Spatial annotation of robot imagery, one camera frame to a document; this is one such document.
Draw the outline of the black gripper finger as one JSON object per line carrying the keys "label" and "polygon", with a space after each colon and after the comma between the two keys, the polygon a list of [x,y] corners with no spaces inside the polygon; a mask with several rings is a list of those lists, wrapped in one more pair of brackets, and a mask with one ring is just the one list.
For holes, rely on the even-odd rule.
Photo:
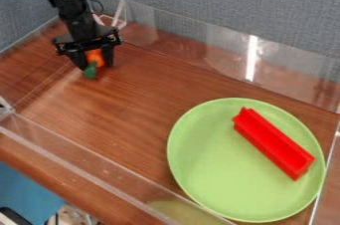
{"label": "black gripper finger", "polygon": [[114,48],[110,45],[104,45],[101,51],[105,66],[110,67],[114,64]]}
{"label": "black gripper finger", "polygon": [[70,60],[77,68],[84,71],[88,67],[88,61],[84,51],[74,50],[70,52]]}

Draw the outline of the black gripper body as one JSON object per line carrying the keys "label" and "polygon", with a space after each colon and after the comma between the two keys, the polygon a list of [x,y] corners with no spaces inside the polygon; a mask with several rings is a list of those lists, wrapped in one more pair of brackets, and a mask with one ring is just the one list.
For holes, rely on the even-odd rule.
{"label": "black gripper body", "polygon": [[74,50],[84,51],[102,48],[104,45],[110,45],[113,48],[122,43],[120,31],[114,27],[96,27],[96,37],[76,41],[69,34],[62,34],[52,40],[56,51],[60,55],[70,58],[70,52]]}

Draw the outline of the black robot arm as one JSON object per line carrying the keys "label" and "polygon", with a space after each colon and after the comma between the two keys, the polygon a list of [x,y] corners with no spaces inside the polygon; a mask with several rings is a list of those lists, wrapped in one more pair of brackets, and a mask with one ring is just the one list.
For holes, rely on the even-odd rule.
{"label": "black robot arm", "polygon": [[52,44],[81,71],[114,63],[114,47],[121,44],[120,31],[101,25],[90,10],[89,0],[48,0],[57,9],[68,33],[56,37]]}

